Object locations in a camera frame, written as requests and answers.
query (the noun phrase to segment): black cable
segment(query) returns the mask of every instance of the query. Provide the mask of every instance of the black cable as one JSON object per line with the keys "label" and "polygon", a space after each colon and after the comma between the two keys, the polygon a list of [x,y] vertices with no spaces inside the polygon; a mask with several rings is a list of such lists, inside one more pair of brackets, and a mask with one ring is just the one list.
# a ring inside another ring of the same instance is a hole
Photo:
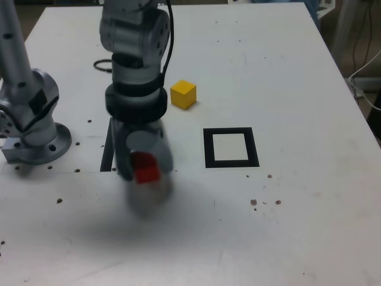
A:
{"label": "black cable", "polygon": [[170,0],[167,0],[167,6],[168,6],[169,20],[170,20],[170,25],[171,25],[171,42],[170,42],[170,46],[169,46],[169,50],[168,50],[167,59],[165,61],[165,65],[163,67],[163,73],[162,73],[163,82],[164,82],[164,78],[165,78],[165,73],[167,72],[169,61],[170,61],[171,56],[172,56],[173,43],[174,43],[173,12],[172,12],[172,6],[171,6]]}
{"label": "black cable", "polygon": [[99,61],[96,61],[93,66],[96,70],[100,70],[101,72],[105,72],[105,73],[112,73],[113,70],[112,69],[104,69],[102,67],[98,67],[98,64],[101,64],[101,63],[111,63],[111,60],[107,59],[107,60],[99,60]]}

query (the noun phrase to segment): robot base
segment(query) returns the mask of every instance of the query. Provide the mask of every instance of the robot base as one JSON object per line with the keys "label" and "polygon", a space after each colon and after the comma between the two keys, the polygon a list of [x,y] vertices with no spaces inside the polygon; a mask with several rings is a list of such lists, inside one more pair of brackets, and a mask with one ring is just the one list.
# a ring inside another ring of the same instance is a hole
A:
{"label": "robot base", "polygon": [[55,125],[57,136],[42,146],[26,146],[20,138],[7,138],[2,152],[8,163],[40,165],[54,161],[65,154],[71,145],[70,131],[62,124],[56,123]]}

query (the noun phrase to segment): gray robot arm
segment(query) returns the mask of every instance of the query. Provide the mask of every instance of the gray robot arm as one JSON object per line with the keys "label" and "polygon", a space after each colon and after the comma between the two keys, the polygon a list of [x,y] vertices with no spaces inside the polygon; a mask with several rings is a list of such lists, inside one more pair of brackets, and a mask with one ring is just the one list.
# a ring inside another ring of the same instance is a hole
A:
{"label": "gray robot arm", "polygon": [[157,0],[106,0],[100,25],[101,42],[113,53],[113,83],[106,90],[106,108],[112,116],[118,171],[133,179],[133,152],[152,154],[163,173],[172,171],[170,149],[160,118],[167,109],[163,88],[172,47],[161,72],[161,59],[173,33],[170,18],[158,10]]}
{"label": "gray robot arm", "polygon": [[44,164],[63,155],[69,130],[55,123],[58,86],[47,73],[31,69],[13,0],[0,0],[0,133],[10,163]]}

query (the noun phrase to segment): cable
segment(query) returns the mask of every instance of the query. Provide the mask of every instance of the cable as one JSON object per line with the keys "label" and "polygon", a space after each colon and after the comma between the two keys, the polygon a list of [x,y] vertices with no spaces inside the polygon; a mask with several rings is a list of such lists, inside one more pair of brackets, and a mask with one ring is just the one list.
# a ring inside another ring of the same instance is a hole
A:
{"label": "cable", "polygon": [[107,59],[107,60],[99,60],[99,61],[96,61],[93,66],[96,70],[100,70],[101,72],[104,72],[104,73],[112,73],[113,72],[113,69],[104,69],[102,67],[98,67],[98,64],[101,64],[101,63],[111,63],[111,60]]}
{"label": "cable", "polygon": [[167,59],[165,61],[165,65],[163,67],[163,83],[164,83],[165,73],[167,72],[169,61],[171,60],[173,43],[174,43],[173,12],[172,12],[172,6],[171,6],[170,0],[167,0],[167,6],[168,6],[169,20],[170,20],[170,25],[171,25],[171,43],[169,46],[168,55],[167,55]]}
{"label": "cable", "polygon": [[[358,42],[360,40],[360,37],[361,35],[363,34],[363,30],[364,30],[364,26],[365,26],[365,21],[366,21],[366,17],[367,17],[367,11],[369,10],[370,8],[370,4],[368,4],[367,8],[365,9],[364,11],[364,17],[363,17],[363,22],[361,23],[361,27],[360,27],[360,31],[358,32],[358,35],[357,35],[357,38],[356,38],[356,41],[355,41],[355,45],[353,47],[353,51],[352,51],[352,60],[353,60],[353,72],[356,72],[356,59],[355,59],[355,52],[356,52],[356,48],[357,48],[357,45],[358,45]],[[356,103],[358,104],[358,97],[357,97],[357,93],[356,93],[356,90],[353,89],[354,91],[354,98],[356,100]]]}
{"label": "cable", "polygon": [[364,65],[362,68],[360,68],[358,71],[356,71],[354,74],[352,74],[348,80],[349,80],[349,84],[356,90],[358,91],[364,98],[365,100],[369,103],[370,106],[372,106],[374,109],[378,110],[378,111],[381,111],[381,108],[378,108],[378,107],[375,107],[370,101],[369,99],[367,98],[367,96],[365,95],[364,91],[362,91],[360,88],[358,88],[357,86],[354,85],[354,83],[352,82],[353,80],[353,77],[358,74],[360,71],[362,71],[364,68],[366,68],[372,61],[374,61],[379,55],[381,54],[381,50],[366,64]]}

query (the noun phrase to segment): black ring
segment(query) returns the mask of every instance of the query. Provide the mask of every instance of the black ring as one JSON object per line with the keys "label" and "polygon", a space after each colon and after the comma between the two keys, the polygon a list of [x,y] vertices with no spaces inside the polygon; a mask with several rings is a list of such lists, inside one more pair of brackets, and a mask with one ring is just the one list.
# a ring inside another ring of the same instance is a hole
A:
{"label": "black ring", "polygon": [[98,67],[98,64],[101,64],[101,63],[111,63],[111,60],[108,59],[108,60],[99,60],[99,61],[96,61],[93,66],[96,70],[99,70],[101,72],[104,72],[104,73],[112,73],[113,70],[112,69],[104,69],[102,67]]}

